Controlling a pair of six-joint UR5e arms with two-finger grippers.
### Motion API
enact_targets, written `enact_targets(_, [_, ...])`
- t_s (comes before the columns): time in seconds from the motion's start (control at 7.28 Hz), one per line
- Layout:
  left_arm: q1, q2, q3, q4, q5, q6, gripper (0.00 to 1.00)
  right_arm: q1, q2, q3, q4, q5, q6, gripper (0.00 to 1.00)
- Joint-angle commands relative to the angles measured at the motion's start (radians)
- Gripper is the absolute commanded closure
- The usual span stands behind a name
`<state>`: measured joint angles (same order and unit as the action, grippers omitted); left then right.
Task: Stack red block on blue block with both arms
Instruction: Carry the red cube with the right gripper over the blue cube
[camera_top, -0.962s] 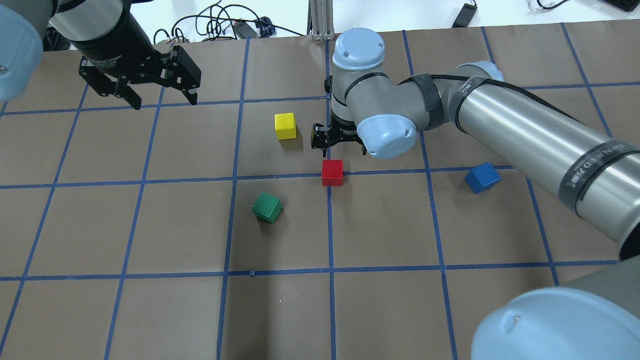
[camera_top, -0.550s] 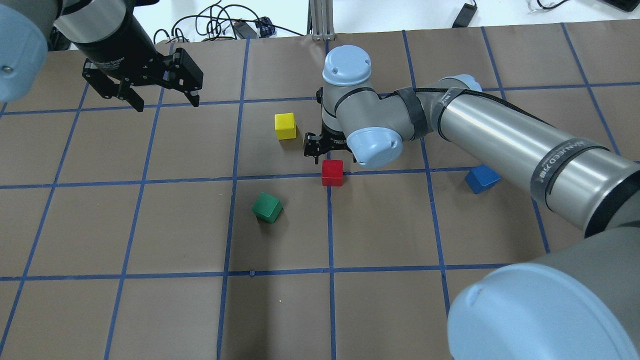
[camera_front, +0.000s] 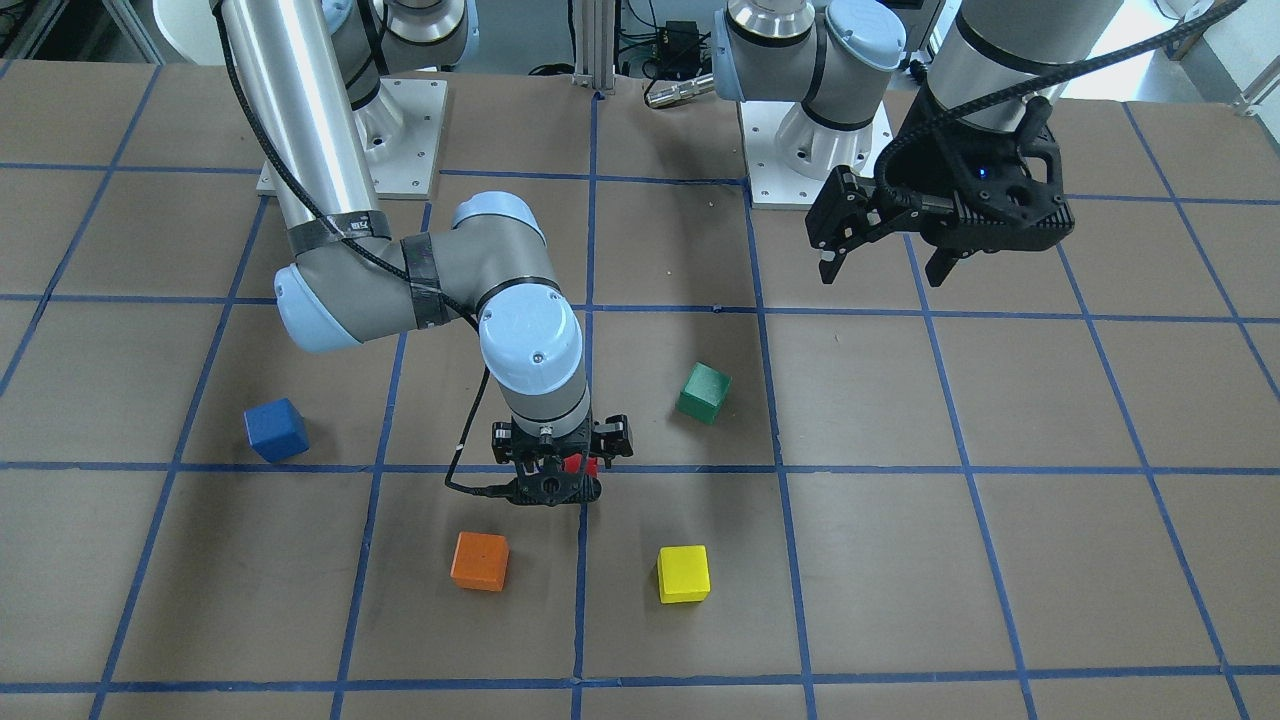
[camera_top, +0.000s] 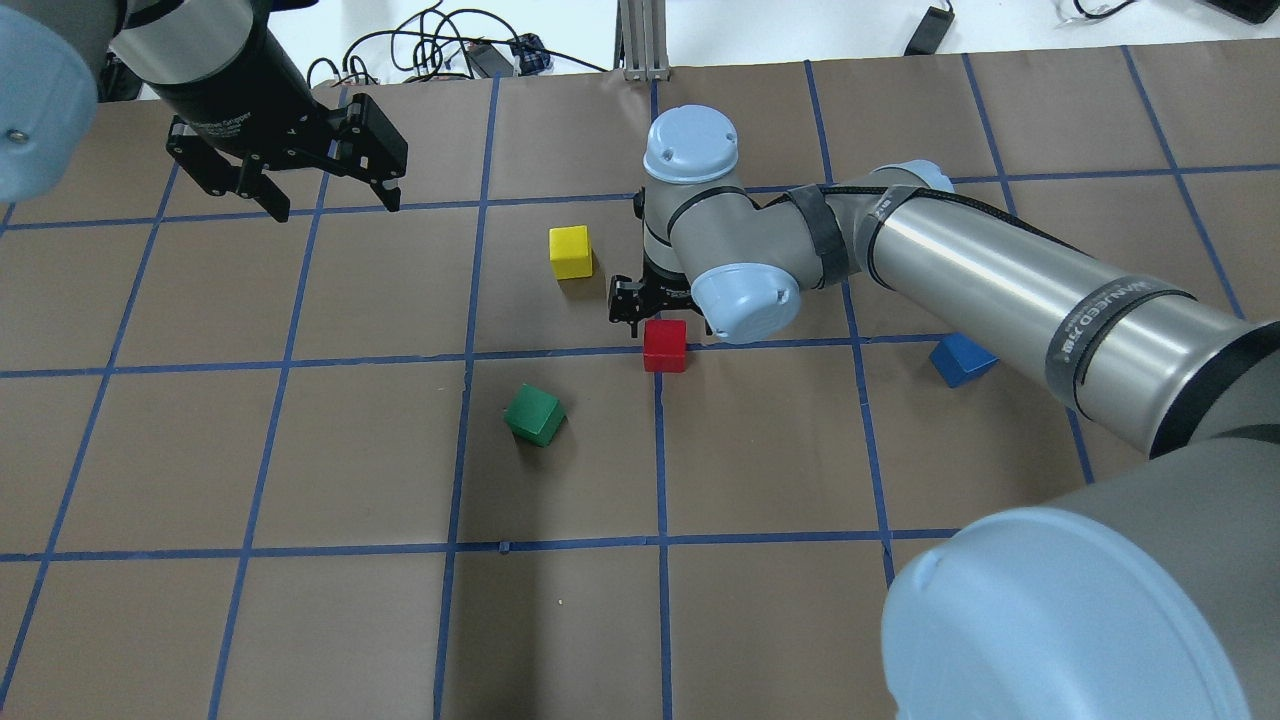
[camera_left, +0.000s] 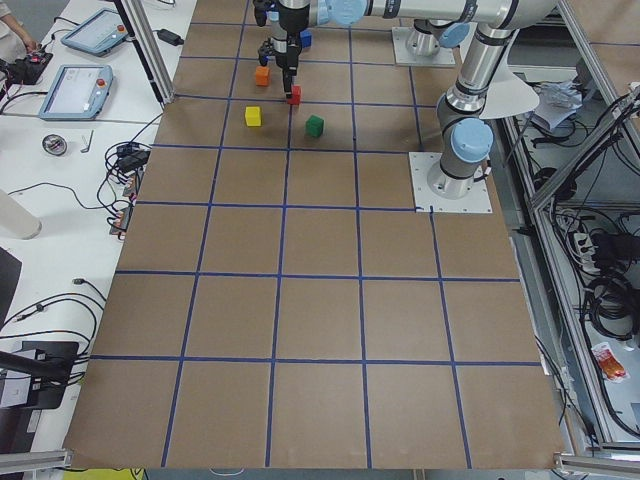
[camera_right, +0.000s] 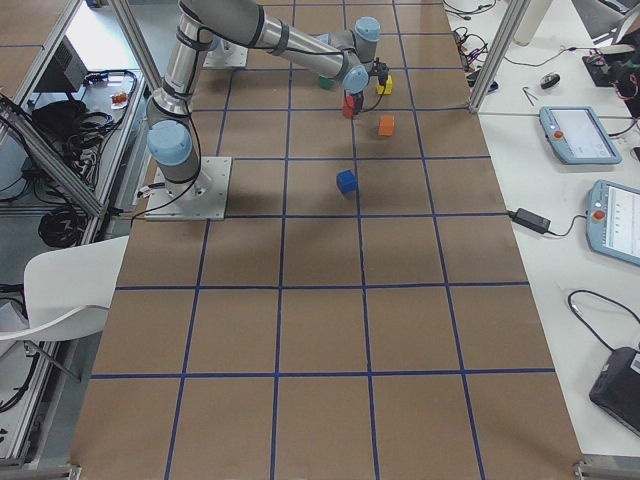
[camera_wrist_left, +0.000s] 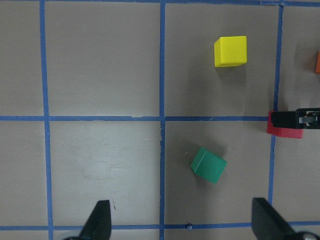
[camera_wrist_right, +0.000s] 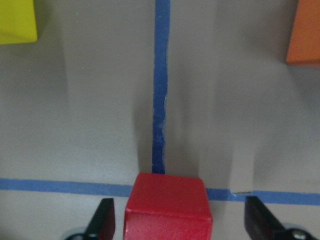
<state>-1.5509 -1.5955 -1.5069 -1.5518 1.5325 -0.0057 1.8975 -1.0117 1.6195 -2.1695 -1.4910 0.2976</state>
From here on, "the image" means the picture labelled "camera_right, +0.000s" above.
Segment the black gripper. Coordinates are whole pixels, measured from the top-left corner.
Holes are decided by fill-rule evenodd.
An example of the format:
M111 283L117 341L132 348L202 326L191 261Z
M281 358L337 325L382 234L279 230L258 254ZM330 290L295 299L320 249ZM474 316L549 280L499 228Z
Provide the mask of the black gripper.
M354 98L355 100L355 104L356 104L356 110L355 111L361 111L363 108L363 101L364 101L364 95L362 92L358 92L358 93L345 93L346 95L350 95Z

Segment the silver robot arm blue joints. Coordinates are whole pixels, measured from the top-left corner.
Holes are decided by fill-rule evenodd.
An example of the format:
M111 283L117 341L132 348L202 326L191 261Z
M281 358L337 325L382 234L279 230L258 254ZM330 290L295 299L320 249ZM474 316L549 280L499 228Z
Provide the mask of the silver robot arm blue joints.
M357 19L351 29L312 36L254 1L182 1L179 8L176 41L146 107L147 147L172 202L196 198L211 183L191 124L191 100L203 69L243 68L249 50L263 51L340 82L347 117L363 112L370 79L387 75L376 57L381 26L373 17Z

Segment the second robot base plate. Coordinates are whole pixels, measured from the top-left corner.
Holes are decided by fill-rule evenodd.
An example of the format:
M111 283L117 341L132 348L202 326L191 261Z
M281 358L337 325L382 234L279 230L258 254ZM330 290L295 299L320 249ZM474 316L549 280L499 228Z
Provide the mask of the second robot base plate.
M206 70L244 69L247 64L248 49L226 40L212 43L204 60Z

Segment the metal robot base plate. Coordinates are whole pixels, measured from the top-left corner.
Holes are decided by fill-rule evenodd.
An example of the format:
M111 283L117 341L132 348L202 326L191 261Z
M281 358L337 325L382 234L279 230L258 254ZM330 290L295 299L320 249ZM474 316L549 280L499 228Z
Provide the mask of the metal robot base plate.
M231 157L206 156L202 158L195 183L177 185L166 183L157 167L154 182L162 186L151 191L143 218L149 221L223 220L231 169Z

